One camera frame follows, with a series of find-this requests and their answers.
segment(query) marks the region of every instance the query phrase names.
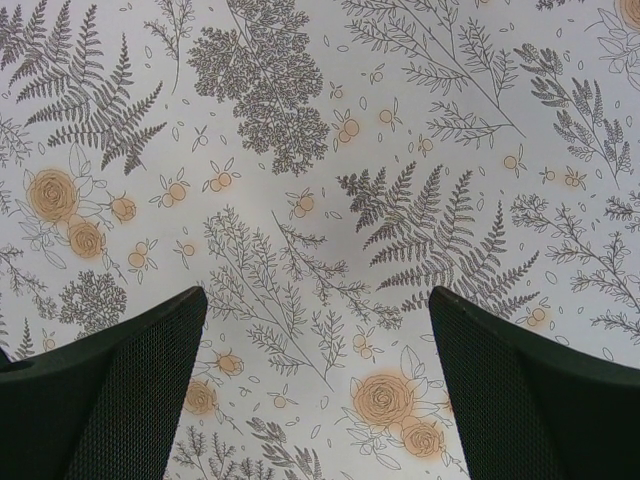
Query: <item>wildflower illustration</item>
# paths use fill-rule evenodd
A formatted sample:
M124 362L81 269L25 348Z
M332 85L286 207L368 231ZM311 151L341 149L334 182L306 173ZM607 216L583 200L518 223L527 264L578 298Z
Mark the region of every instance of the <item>wildflower illustration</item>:
M495 48L478 20L460 22L456 0L343 0L342 7L353 17L347 28L354 42L371 45L372 51L400 52L410 59L403 67L410 83L444 96L452 89L474 89L502 118L489 123L473 112L460 112L453 102L434 102L431 112L440 116L428 122L433 137L479 148L483 141L493 147L494 133L501 128L524 136L500 103L517 78L511 52ZM446 62L438 60L440 56ZM484 86L487 80L490 89Z
M0 69L17 65L9 88L27 82L19 89L16 102L56 99L33 113L25 127L64 122L49 136L50 147L79 143L99 148L103 170L116 158L125 157L124 173L128 175L142 165L144 148L165 126L140 128L162 82L146 98L132 102L129 87L134 82L125 35L117 65L107 76L98 61L103 56L95 23L98 7L87 9L74 45L71 0L63 3L51 28L45 27L47 3L40 0L26 24L20 4L11 17L6 7L0 9Z
M352 197L351 211L359 215L356 232L377 226L364 243L366 250L387 242L371 259L370 266L411 263L411 267L383 280L378 289L419 289L402 303L405 312L426 308L431 288L446 285L486 310L511 317L538 292L509 296L533 267L538 252L521 266L500 271L500 257L507 252L502 204L498 202L487 234L472 243L475 222L469 196L472 171L463 173L448 199L441 198L442 165L433 169L419 193L411 191L416 162L405 167L395 182L387 185L383 167L375 178L368 170L338 177L340 187Z
M204 28L189 50L199 95L235 102L243 146L273 151L275 174L305 173L327 150L329 127L308 105L323 81L305 51L309 36L300 31L309 18L294 0L226 0L236 28Z
M600 84L572 78L569 92L561 83L564 65L555 50L538 50L526 43L515 52L525 62L522 68L534 75L531 93L543 105L556 109L553 128L569 143L569 153L585 162L600 157L619 186L618 175L632 172L631 147L624 139L620 122L604 116Z
M167 27L159 20L144 22L144 28L151 31L153 36L159 37L164 44L166 54L176 62L176 76L173 81L173 95L180 79L180 41L190 38L193 27L189 22L195 20L192 0L156 0L162 16L169 22Z
M582 219L570 207L562 204L548 215L549 202L537 194L519 195L511 212L518 227L532 228L536 233L548 233L552 238L562 239L547 247L546 256L558 265L580 262L581 268L571 277L574 293L590 290L613 297L622 305L618 312L614 308L591 318L593 326L603 325L606 330L619 328L640 344L640 298L636 297L633 285L640 284L640 277L625 268L631 250L620 232L609 234L609 240L598 252L594 242L586 238L587 229Z

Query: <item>fern leaf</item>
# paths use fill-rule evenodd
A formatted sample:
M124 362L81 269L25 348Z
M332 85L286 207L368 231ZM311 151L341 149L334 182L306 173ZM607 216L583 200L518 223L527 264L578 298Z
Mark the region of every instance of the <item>fern leaf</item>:
M461 246L472 248L471 243L464 236L473 237L473 232L460 225L460 223L475 221L473 217L466 214L466 212L473 211L473 207L470 205L471 197L467 196L472 174L471 170L467 170L460 177L455 189L451 192L443 218L435 230L436 240L445 252L451 251L463 255Z
M426 259L431 247L431 239L421 235L410 235L406 239L393 242L390 246L383 248L378 252L369 266L378 265L392 261L420 261Z
M60 9L56 24L44 44L44 51L51 61L57 64L68 64L71 58L71 20L69 18L69 5L71 0L66 0Z
M103 55L102 51L97 48L100 45L100 40L97 38L98 32L95 29L97 9L97 5L91 5L85 14L80 27L79 39L76 42L76 50L69 66L71 75L80 85L94 88L94 80L102 81L102 76L96 70L104 70L100 63L91 60L92 57Z
M24 54L25 45L21 38L22 29L22 6L18 5L13 11L11 21L3 29L4 41L2 42L2 47L4 52L0 61L0 69L4 70L7 65L17 62Z
M420 194L409 207L409 220L417 228L433 230L436 225L435 215L439 212L442 167L442 165L438 165L433 169Z
M34 113L26 125L37 122L67 121L84 122L89 117L89 98L77 88L70 88L66 95L55 103Z

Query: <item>small orange berry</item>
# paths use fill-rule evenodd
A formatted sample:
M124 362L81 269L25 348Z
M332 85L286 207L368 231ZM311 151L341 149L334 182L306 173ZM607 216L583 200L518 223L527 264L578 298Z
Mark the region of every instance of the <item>small orange berry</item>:
M218 181L223 187L228 187L229 185L231 185L231 175L229 175L227 172L222 172L218 177Z
M302 208L305 212L310 212L313 210L313 198L311 197L302 197L298 202L300 208Z
M276 398L273 399L273 404L275 405L276 408L284 408L287 405L287 399L284 398L282 395L278 395Z
M134 252L129 255L129 265L133 268L142 268L144 265L144 257L138 252Z
M383 110L380 112L380 121L382 123L391 123L391 120L393 120L393 113L391 113L390 110Z
M179 183L174 183L169 187L169 195L176 202L181 202L187 196L187 190Z
M360 125L358 125L358 122L356 122L353 118L350 118L349 120L344 122L344 131L350 137L355 137L356 135L358 135L358 133L360 133Z

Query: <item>rose illustration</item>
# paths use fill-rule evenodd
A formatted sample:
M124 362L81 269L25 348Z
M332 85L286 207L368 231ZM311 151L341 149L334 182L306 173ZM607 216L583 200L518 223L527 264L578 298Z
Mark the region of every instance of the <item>rose illustration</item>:
M413 398L406 383L392 375L367 378L353 403L367 423L380 426L401 422L413 408Z
M39 172L27 189L27 199L47 222L67 219L78 208L78 193L73 181L60 170Z
M184 399L184 408L194 415L203 415L218 406L218 395L204 382L191 380Z
M69 227L71 249L82 258L92 258L102 252L102 235L89 222L80 222Z
M411 455L429 457L442 448L444 438L433 425L406 417L402 422L402 440Z

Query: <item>botanical print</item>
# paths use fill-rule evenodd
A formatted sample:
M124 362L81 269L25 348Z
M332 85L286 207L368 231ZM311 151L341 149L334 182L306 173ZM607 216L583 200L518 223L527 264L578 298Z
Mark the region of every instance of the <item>botanical print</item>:
M0 2L0 348L204 287L164 480L469 478L438 285L637 366L637 0L94 3Z
M199 95L233 100L243 146L273 151L273 173L305 173L322 160L329 131L306 106L322 92L322 75L305 51L309 21L294 0L226 0L234 28L202 30L189 51Z

